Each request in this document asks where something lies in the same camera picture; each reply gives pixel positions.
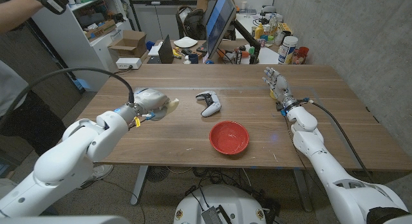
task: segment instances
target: game controller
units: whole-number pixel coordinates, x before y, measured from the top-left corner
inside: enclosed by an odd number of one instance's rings
[[[207,108],[200,113],[203,117],[209,117],[221,108],[218,96],[214,91],[202,92],[196,95],[196,99],[206,101]]]

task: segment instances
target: humanoid robot hand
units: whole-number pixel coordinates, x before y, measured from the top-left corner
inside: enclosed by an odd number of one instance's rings
[[[286,98],[292,97],[292,91],[284,76],[271,67],[266,67],[264,72],[267,78],[262,79],[270,86],[270,90],[279,102],[286,102]]]
[[[151,88],[135,89],[135,105],[138,115],[145,115],[148,119],[159,121],[178,106],[179,100],[171,101],[165,94]]]

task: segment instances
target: red bowl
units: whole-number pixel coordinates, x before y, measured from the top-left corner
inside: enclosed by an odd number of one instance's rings
[[[212,146],[223,154],[238,154],[246,149],[249,134],[237,122],[223,121],[216,124],[209,133]]]

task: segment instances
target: monitor screen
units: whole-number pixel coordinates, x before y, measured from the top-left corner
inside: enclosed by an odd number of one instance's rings
[[[212,58],[235,15],[236,11],[232,0],[216,0],[206,24],[209,58]]]

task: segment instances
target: white plate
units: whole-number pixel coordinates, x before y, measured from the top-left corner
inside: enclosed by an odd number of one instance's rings
[[[181,48],[188,48],[188,47],[192,47],[195,44],[198,43],[197,40],[193,40],[190,37],[184,37],[180,40],[174,41],[173,42],[175,45],[181,47]]]

